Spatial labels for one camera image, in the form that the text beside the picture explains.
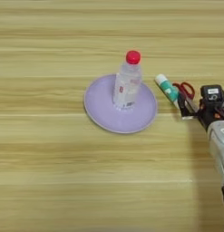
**tabletop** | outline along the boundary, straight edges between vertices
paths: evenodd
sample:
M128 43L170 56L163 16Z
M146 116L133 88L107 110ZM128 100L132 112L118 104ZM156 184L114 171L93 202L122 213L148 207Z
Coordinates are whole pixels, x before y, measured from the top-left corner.
M86 88L141 52L159 112L131 135L96 126ZM198 121L154 83L224 88L224 1L0 0L0 231L224 231Z

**purple plate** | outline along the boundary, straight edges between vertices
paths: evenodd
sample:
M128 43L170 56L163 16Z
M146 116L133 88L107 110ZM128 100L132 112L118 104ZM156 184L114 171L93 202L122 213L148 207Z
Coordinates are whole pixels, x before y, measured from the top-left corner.
M116 133L134 133L147 128L157 114L157 102L151 90L141 84L133 109L119 111L112 102L115 74L95 80L84 96L84 106L92 120Z

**water bottle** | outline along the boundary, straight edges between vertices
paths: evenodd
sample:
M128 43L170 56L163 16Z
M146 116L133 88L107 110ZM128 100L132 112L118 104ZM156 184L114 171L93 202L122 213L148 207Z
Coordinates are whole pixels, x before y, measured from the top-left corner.
M127 110L134 106L141 86L140 53L129 51L126 62L116 74L113 103L119 110Z

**glue stick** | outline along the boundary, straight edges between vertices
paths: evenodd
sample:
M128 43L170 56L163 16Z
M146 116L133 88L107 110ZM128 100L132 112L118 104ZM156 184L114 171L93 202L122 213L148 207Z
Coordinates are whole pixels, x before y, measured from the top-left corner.
M155 78L155 82L159 85L162 91L166 94L168 99L177 107L179 91L169 82L165 75L159 74Z

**red bottle cap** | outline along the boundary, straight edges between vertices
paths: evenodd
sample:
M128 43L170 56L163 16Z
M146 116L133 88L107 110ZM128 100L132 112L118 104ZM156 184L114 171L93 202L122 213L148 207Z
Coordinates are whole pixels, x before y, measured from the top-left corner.
M129 51L126 54L126 61L129 64L138 64L141 60L141 54L137 51Z

